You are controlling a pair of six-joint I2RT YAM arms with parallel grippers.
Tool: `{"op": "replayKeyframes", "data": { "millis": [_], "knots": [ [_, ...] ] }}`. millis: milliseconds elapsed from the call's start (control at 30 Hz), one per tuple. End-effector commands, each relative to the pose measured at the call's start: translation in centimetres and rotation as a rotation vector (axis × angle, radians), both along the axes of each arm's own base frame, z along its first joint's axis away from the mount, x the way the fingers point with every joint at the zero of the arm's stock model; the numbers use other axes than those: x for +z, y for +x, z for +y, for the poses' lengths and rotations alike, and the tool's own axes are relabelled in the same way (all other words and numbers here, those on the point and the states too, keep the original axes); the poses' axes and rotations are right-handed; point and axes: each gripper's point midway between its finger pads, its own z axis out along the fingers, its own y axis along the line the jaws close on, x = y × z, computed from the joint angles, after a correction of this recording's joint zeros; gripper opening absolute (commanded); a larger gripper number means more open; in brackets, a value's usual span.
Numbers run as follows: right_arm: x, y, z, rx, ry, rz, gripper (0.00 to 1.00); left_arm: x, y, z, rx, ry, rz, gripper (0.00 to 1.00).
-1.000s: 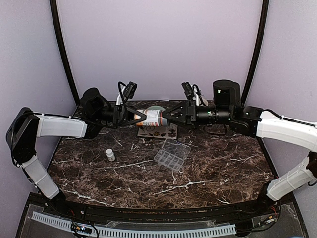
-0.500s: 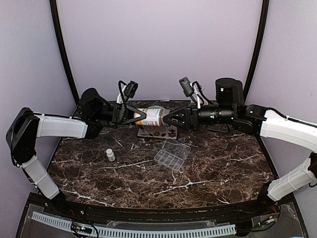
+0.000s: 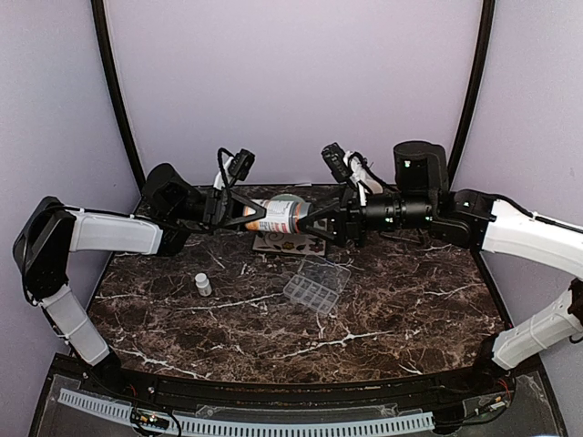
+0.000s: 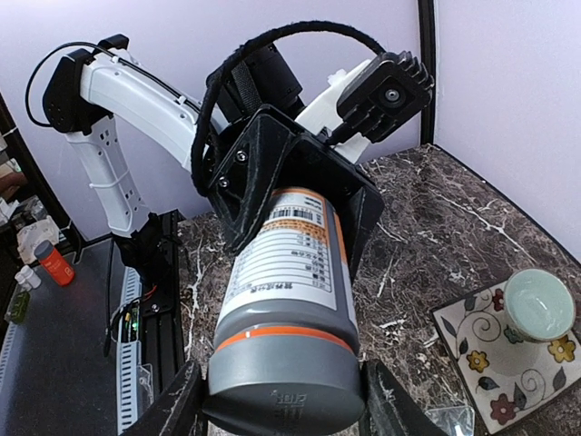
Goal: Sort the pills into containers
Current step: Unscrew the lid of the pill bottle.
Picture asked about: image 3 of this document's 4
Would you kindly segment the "orange pill bottle grey cap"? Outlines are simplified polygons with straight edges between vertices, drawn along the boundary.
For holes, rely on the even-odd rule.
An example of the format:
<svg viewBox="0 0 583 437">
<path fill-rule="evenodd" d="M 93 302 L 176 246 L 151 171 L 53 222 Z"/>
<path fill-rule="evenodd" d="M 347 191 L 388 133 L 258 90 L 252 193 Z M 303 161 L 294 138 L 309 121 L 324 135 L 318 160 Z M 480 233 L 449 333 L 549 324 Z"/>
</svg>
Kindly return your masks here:
<svg viewBox="0 0 583 437">
<path fill-rule="evenodd" d="M 298 200 L 254 199 L 255 204 L 266 210 L 265 216 L 245 224 L 250 231 L 282 234 L 299 234 L 299 221 L 307 216 L 312 204 Z"/>
</svg>

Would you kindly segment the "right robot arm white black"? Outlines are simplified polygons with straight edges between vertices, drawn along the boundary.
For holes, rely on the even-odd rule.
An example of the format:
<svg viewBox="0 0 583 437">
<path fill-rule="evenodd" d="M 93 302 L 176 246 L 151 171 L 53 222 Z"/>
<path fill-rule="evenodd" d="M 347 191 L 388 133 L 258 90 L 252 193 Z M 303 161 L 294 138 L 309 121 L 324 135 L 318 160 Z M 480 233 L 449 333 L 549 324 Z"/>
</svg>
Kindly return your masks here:
<svg viewBox="0 0 583 437">
<path fill-rule="evenodd" d="M 336 246 L 362 245 L 369 231 L 425 229 L 434 239 L 535 261 L 573 275 L 568 289 L 521 324 L 484 340 L 465 387 L 483 395 L 521 362 L 582 332 L 582 229 L 531 212 L 511 198 L 449 187 L 445 150 L 426 141 L 394 146 L 394 187 L 378 192 L 362 176 L 363 156 L 333 143 L 322 158 L 343 191 L 326 208 L 300 218 L 298 227 Z"/>
</svg>

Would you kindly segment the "clear plastic pill organizer box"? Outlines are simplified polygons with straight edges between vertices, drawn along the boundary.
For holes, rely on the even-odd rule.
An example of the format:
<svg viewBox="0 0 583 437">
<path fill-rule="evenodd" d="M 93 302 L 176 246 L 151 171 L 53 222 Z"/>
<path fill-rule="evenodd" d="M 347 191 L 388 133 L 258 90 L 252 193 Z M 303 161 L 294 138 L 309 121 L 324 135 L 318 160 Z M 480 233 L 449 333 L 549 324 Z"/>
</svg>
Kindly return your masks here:
<svg viewBox="0 0 583 437">
<path fill-rule="evenodd" d="M 327 315 L 336 306 L 351 272 L 320 256 L 306 256 L 283 288 L 290 301 Z"/>
</svg>

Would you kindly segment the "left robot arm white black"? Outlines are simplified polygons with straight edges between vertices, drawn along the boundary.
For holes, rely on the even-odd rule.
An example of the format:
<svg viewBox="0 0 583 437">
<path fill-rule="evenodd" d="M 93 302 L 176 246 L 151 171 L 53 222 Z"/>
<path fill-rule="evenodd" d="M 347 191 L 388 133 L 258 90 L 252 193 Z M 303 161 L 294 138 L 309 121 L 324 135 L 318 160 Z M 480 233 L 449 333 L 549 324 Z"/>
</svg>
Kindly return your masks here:
<svg viewBox="0 0 583 437">
<path fill-rule="evenodd" d="M 29 304 L 38 306 L 80 359 L 96 367 L 92 380 L 109 397 L 128 390 L 128 376 L 113 363 L 114 352 L 69 285 L 68 258 L 78 251 L 172 256 L 190 235 L 237 229 L 262 219 L 265 207 L 234 192 L 246 168 L 221 168 L 216 185 L 203 191 L 169 163 L 150 171 L 142 197 L 150 216 L 71 207 L 47 196 L 37 205 L 13 246 L 13 257 Z"/>
</svg>

